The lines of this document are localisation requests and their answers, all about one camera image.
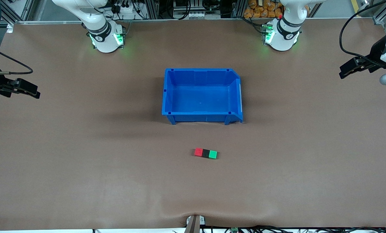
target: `white robot link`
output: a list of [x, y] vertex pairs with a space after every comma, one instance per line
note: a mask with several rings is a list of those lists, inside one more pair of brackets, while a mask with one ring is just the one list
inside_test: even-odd
[[111, 53], [122, 47], [124, 35], [122, 25], [113, 20], [107, 20], [103, 13], [87, 13], [82, 9], [92, 11], [107, 4], [107, 0], [52, 0], [54, 4], [76, 15], [89, 31], [92, 44], [103, 53]]
[[281, 0], [285, 12], [281, 19], [268, 22], [271, 25], [264, 36], [264, 42], [278, 51], [289, 50], [296, 43], [299, 29], [307, 17], [305, 6], [308, 4], [323, 3], [326, 0]]

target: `row of colored blocks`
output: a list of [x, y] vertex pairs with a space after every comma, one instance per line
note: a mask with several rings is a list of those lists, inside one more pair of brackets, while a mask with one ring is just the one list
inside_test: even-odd
[[217, 158], [217, 151], [214, 150], [207, 150], [203, 148], [196, 148], [194, 151], [194, 155], [203, 157], [203, 158], [211, 158], [216, 159]]

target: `green cube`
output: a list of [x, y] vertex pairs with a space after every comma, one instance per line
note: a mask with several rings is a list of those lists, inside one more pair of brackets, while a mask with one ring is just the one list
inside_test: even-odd
[[209, 153], [209, 158], [216, 159], [217, 151], [211, 150]]

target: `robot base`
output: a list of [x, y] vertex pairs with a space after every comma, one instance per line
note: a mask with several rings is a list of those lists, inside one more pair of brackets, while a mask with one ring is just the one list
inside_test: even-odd
[[277, 19], [274, 19], [271, 22], [268, 22], [267, 24], [272, 25], [272, 29], [270, 29], [270, 32], [268, 32], [267, 35], [262, 35], [262, 41], [265, 44], [270, 45], [275, 50], [286, 51], [289, 50], [296, 43], [299, 32], [291, 40], [287, 40], [278, 32]]
[[109, 21], [109, 23], [111, 24], [111, 32], [103, 42], [96, 41], [90, 36], [94, 49], [98, 49], [103, 53], [112, 53], [118, 48], [124, 48], [125, 28], [123, 28], [122, 25], [117, 24], [115, 21]]

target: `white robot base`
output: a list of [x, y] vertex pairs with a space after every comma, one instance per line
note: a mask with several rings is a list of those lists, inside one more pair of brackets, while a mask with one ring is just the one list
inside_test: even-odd
[[112, 53], [116, 49], [124, 47], [125, 28], [112, 20], [108, 21], [108, 23], [111, 25], [111, 31], [105, 37], [104, 41], [101, 41], [101, 37], [93, 37], [91, 34], [89, 34], [89, 37], [92, 40], [92, 44], [94, 45], [94, 49], [98, 49], [103, 53]]
[[271, 22], [268, 22], [268, 28], [266, 28], [266, 35], [262, 35], [262, 41], [265, 44], [268, 44], [273, 49], [278, 51], [289, 50], [297, 41], [299, 36], [299, 31], [296, 35], [288, 34], [283, 36], [279, 33], [278, 30], [278, 19], [274, 19]]

